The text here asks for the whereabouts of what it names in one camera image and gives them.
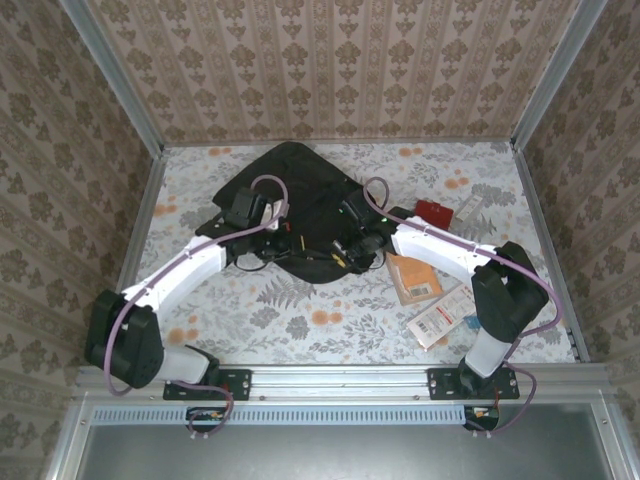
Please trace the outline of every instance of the cardboard box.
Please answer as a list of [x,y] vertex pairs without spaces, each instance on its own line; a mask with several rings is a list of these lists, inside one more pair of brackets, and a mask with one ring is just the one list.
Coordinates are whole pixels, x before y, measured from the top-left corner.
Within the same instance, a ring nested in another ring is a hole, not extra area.
[[442,295],[442,287],[431,265],[414,258],[387,253],[387,268],[401,305],[410,305]]

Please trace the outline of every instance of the metal corner post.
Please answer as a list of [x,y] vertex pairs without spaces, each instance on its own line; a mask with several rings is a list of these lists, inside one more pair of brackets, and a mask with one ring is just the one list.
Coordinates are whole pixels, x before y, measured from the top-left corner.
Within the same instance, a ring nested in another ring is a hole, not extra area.
[[513,130],[511,138],[516,149],[524,150],[606,4],[607,0],[582,0],[578,5],[546,71]]
[[562,269],[560,268],[560,262],[558,261],[556,251],[553,248],[551,235],[549,234],[549,229],[547,228],[547,223],[542,213],[542,207],[540,206],[540,201],[538,200],[538,196],[533,185],[533,179],[531,178],[531,173],[529,172],[529,167],[527,167],[522,150],[518,149],[514,152],[514,159],[516,167],[518,168],[520,180],[522,181],[527,202],[529,203],[529,209],[531,210],[531,216],[533,217],[533,225],[538,233],[538,238],[540,239],[542,254],[547,260],[547,269],[549,271],[549,276],[551,277],[551,284],[564,305],[564,316],[571,328],[571,333],[573,334],[580,360],[583,362],[589,362],[590,358],[587,350],[587,344],[582,336],[580,323],[578,322],[578,317],[573,309],[569,290],[567,289],[567,283],[565,282],[564,275],[562,274]]
[[131,123],[149,150],[151,158],[154,160],[160,158],[162,135],[140,102],[127,74],[100,29],[100,25],[93,18],[88,2],[86,0],[60,0],[60,3],[78,30],[82,41],[91,52],[94,61],[100,67],[109,86],[116,94],[120,105],[127,112]]
[[164,158],[159,157],[153,159],[147,186],[145,187],[144,195],[140,202],[136,223],[133,226],[127,253],[124,257],[122,269],[120,270],[120,276],[118,277],[118,284],[116,286],[116,291],[118,292],[135,283],[140,260],[144,251],[147,232],[149,231],[151,219],[153,218],[153,209],[156,206],[160,187],[162,187],[165,167],[166,160]]

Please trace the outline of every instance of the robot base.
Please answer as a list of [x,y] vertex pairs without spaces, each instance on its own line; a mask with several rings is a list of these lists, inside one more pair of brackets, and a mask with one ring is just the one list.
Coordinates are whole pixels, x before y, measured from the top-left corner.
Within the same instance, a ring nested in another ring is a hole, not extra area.
[[459,368],[430,368],[427,379],[431,400],[495,400],[496,393],[501,400],[520,398],[516,374],[506,367],[496,370],[474,393],[462,385]]

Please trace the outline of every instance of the black backpack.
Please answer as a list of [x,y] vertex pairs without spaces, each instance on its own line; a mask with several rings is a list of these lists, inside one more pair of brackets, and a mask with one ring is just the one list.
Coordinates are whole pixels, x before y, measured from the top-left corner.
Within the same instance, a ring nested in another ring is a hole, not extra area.
[[[340,204],[352,192],[362,190],[362,185],[309,147],[285,142],[236,175],[215,194],[213,202],[222,210],[228,210],[238,190],[250,187],[256,177],[264,174],[281,178],[287,186],[289,212],[286,220],[291,234],[301,235],[305,243],[305,255],[286,257],[275,263],[309,283],[329,283],[350,273],[348,267],[341,267],[332,258],[332,242],[357,228],[350,217],[341,214]],[[256,190],[272,199],[282,198],[275,182],[260,182]],[[372,255],[367,263],[371,264],[374,258]]]

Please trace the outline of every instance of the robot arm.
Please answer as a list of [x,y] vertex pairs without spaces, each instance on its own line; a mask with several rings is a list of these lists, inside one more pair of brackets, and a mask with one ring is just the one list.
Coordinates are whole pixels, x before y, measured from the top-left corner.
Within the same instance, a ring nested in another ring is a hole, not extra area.
[[[274,250],[273,231],[224,240],[230,234],[272,220],[272,212],[277,209],[277,205],[248,189],[240,191],[236,199],[231,211],[224,212],[223,222],[214,218],[200,227],[189,244],[157,272],[120,295],[111,291],[100,294],[94,304],[85,348],[90,363],[104,366],[114,320],[133,300],[135,305],[120,327],[112,350],[111,374],[134,388],[142,388],[152,380],[216,385],[218,360],[189,346],[163,347],[158,318],[240,255],[255,252],[268,260],[288,253],[286,242],[284,247]],[[437,229],[419,217],[408,218],[412,213],[398,207],[391,212],[423,230],[388,221],[365,205],[362,192],[346,201],[343,208],[359,226],[359,237],[334,242],[334,258],[339,264],[349,265],[385,248],[428,263],[473,290],[482,328],[460,363],[460,383],[471,394],[482,389],[519,334],[547,303],[548,296],[530,278],[475,252],[489,251],[535,272],[522,247],[511,242],[500,248],[477,245]],[[212,241],[215,239],[221,242],[216,244]]]
[[473,290],[481,328],[460,364],[460,376],[467,391],[477,391],[502,365],[513,343],[538,316],[549,297],[544,289],[522,273],[475,253],[477,250],[489,251],[535,273],[521,246],[512,242],[500,248],[479,245],[429,225],[420,217],[408,220],[424,230],[398,225],[391,235],[394,252],[428,263]]

